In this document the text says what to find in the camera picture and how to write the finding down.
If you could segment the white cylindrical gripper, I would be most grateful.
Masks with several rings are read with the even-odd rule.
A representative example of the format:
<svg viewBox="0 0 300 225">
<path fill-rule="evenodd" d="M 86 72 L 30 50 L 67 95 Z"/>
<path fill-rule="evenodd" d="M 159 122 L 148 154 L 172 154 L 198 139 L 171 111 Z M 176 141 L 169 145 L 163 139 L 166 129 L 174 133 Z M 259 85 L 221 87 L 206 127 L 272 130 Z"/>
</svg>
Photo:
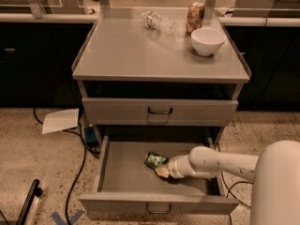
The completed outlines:
<svg viewBox="0 0 300 225">
<path fill-rule="evenodd" d="M 159 177 L 179 179 L 191 174 L 191 166 L 188 155 L 172 157 L 166 166 L 155 168 L 155 173 Z"/>
</svg>

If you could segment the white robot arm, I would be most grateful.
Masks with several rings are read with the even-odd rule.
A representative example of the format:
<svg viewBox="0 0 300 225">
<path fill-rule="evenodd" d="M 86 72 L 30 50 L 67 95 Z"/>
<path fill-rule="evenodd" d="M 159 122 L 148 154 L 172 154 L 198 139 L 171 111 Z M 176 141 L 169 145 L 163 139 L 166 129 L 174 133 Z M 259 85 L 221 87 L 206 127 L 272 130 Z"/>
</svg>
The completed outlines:
<svg viewBox="0 0 300 225">
<path fill-rule="evenodd" d="M 155 169 L 176 179 L 214 178 L 221 171 L 253 183 L 250 225 L 300 225 L 300 142 L 274 142 L 258 156 L 196 146 Z"/>
</svg>

